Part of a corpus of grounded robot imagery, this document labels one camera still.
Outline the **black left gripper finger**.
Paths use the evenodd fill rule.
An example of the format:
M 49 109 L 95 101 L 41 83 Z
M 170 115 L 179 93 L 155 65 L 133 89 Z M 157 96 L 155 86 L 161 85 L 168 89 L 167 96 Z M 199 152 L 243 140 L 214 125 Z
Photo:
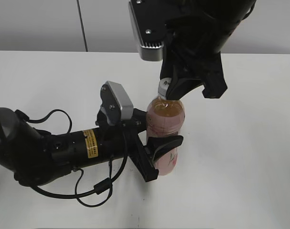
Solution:
M 137 126 L 147 126 L 146 115 L 147 112 L 145 111 L 142 111 L 137 108 L 133 109 L 133 118 Z
M 156 162 L 166 153 L 179 147 L 183 143 L 183 136 L 173 135 L 169 137 L 149 137 L 147 148 L 150 152 L 152 162 Z

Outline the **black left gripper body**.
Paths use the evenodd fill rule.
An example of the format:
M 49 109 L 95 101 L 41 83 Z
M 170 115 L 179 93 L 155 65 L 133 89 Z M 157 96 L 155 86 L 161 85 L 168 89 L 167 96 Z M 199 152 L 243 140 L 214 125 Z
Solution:
M 139 133 L 145 131 L 145 126 L 137 126 L 133 116 L 130 120 L 109 126 L 106 116 L 101 111 L 97 114 L 96 125 L 98 128 L 95 129 L 95 134 L 100 163 L 110 158 L 119 159 L 127 155 L 145 182 L 158 178 L 159 172 L 153 166 L 150 152 L 139 138 Z

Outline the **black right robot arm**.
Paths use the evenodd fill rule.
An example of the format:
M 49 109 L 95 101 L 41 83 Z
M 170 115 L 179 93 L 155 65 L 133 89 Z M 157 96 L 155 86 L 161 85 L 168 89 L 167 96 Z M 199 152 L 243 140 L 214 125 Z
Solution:
M 203 86 L 204 98 L 227 90 L 221 49 L 253 11 L 254 0 L 186 0 L 183 12 L 166 21 L 160 78 L 170 78 L 167 100 L 180 100 Z

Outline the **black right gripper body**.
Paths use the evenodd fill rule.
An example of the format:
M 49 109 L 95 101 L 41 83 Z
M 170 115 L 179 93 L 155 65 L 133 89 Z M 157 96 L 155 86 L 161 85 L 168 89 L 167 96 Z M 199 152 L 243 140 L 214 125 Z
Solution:
M 173 66 L 186 67 L 199 77 L 203 82 L 202 94 L 205 98 L 220 98 L 227 90 L 221 53 L 193 54 L 178 39 L 169 38 L 163 48 L 164 59 L 172 60 Z

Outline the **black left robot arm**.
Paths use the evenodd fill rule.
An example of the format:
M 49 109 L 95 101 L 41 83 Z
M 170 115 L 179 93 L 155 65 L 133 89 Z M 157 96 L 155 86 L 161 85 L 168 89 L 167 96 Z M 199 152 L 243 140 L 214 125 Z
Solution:
M 84 168 L 128 156 L 145 182 L 158 178 L 155 161 L 179 147 L 183 137 L 150 137 L 143 145 L 146 114 L 135 109 L 132 118 L 115 126 L 99 112 L 96 128 L 53 135 L 32 127 L 23 112 L 0 107 L 0 165 L 11 170 L 23 186 L 46 185 Z

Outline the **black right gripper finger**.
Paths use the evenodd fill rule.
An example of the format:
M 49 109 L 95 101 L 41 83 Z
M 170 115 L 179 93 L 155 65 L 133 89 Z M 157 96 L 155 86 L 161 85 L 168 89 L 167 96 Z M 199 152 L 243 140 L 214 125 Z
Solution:
M 202 80 L 186 67 L 174 65 L 172 68 L 172 80 L 166 92 L 166 99 L 180 100 L 201 85 L 203 85 Z
M 173 77 L 173 61 L 164 59 L 161 65 L 160 79 Z

